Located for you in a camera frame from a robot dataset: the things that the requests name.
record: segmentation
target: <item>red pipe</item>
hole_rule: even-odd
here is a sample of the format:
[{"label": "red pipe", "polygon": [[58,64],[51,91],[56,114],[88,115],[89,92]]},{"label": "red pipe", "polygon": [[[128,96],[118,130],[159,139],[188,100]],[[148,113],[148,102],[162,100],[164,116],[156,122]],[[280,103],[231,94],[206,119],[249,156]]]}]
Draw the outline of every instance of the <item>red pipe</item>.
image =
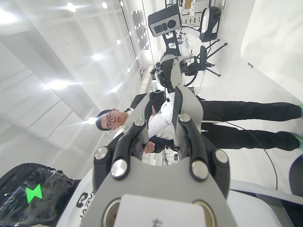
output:
[{"label": "red pipe", "polygon": [[[127,22],[126,22],[126,18],[125,18],[125,14],[124,14],[124,11],[123,11],[122,6],[121,6],[121,9],[122,9],[122,13],[123,13],[123,16],[124,16],[125,24],[126,24],[126,27],[127,27],[127,31],[130,32],[129,27],[128,27]],[[134,49],[133,42],[132,42],[132,38],[130,37],[130,39],[131,39],[132,47],[133,47],[133,50],[134,50],[134,55],[137,56],[137,55],[136,55],[136,51],[135,51],[135,49]]]}]

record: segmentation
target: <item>office chair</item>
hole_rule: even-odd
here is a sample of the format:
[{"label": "office chair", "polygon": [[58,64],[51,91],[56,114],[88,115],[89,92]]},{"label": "office chair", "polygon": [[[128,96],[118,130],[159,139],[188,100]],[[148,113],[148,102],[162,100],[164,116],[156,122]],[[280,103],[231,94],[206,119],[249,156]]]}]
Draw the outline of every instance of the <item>office chair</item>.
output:
[{"label": "office chair", "polygon": [[186,76],[195,76],[194,79],[196,78],[198,71],[202,71],[202,70],[208,70],[211,73],[215,74],[216,76],[220,77],[220,74],[215,73],[214,71],[208,69],[208,67],[213,67],[214,64],[211,64],[209,62],[207,62],[206,60],[213,56],[216,52],[218,52],[220,49],[222,49],[223,47],[227,46],[227,43],[224,43],[221,47],[219,47],[216,51],[214,51],[212,54],[210,54],[209,56],[207,56],[207,49],[210,48],[212,45],[214,45],[216,42],[219,42],[220,39],[217,39],[215,42],[213,42],[212,44],[210,44],[207,48],[204,46],[200,47],[200,53],[197,56],[193,56],[194,57],[194,62],[188,65],[188,71],[185,72]]},{"label": "office chair", "polygon": [[205,8],[200,19],[200,27],[194,29],[189,26],[182,26],[182,33],[190,34],[199,38],[201,42],[213,41],[217,38],[218,26],[220,22],[221,11],[217,7]]}]

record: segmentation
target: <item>white floor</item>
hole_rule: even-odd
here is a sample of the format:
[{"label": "white floor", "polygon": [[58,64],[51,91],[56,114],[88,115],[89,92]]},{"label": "white floor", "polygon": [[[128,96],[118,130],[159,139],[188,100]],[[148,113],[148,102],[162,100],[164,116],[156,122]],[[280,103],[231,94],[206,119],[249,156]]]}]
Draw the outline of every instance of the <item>white floor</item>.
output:
[{"label": "white floor", "polygon": [[[196,93],[207,100],[242,100],[261,103],[289,102],[296,105],[303,104],[280,85],[268,78],[256,68],[248,66],[240,54],[240,47],[244,37],[247,24],[255,0],[226,0],[225,8],[222,11],[217,49],[224,42],[228,46],[216,53],[209,59],[215,64],[213,71],[221,74],[217,77],[206,71],[204,80],[201,83],[203,74],[200,73],[194,82]],[[216,1],[216,6],[221,6],[221,0]],[[198,39],[188,38],[190,49],[193,54],[198,54],[201,42]],[[259,129],[272,132],[291,131],[303,132],[303,118],[287,122],[270,122],[263,120],[237,121],[235,124],[246,129]],[[241,181],[257,183],[259,185],[275,188],[276,178],[273,167],[261,149],[240,149],[226,150],[231,163],[231,178]],[[268,150],[278,175],[278,190],[289,192],[288,172],[291,163],[302,152],[294,150],[286,152],[279,149]]]}]

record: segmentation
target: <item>green shoe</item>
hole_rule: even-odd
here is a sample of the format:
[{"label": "green shoe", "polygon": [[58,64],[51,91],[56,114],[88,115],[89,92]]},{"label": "green shoe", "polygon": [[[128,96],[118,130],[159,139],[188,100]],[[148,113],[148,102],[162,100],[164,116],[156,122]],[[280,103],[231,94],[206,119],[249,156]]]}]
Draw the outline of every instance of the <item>green shoe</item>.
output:
[{"label": "green shoe", "polygon": [[301,116],[301,118],[303,118],[303,105],[300,105],[299,107],[301,107],[301,110],[302,110],[302,116]]},{"label": "green shoe", "polygon": [[298,135],[296,133],[291,133],[293,136],[295,136],[299,143],[300,143],[300,146],[298,147],[299,150],[303,151],[303,136],[302,135]]}]

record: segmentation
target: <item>black plastic bag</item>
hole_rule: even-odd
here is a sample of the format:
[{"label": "black plastic bag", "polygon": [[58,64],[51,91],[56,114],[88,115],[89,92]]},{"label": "black plastic bag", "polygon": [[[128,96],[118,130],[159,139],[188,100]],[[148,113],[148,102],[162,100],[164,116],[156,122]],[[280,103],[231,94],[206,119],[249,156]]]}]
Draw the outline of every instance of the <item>black plastic bag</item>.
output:
[{"label": "black plastic bag", "polygon": [[32,226],[61,214],[73,181],[35,163],[16,166],[0,178],[0,226]]}]

